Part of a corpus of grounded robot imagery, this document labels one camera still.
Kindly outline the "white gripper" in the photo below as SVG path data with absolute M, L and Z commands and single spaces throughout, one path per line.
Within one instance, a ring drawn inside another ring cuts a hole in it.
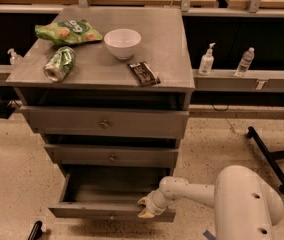
M 162 214 L 167 208 L 167 200 L 160 190 L 150 192 L 147 197 L 138 200 L 137 204 L 145 206 L 138 214 L 138 217 L 142 219 L 152 219 Z

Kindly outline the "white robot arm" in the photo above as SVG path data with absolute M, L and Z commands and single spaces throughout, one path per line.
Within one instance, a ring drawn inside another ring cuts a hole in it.
M 279 194 L 254 171 L 240 165 L 224 168 L 212 185 L 167 176 L 141 198 L 140 218 L 154 218 L 186 198 L 214 209 L 216 240 L 275 240 L 273 227 L 284 216 Z

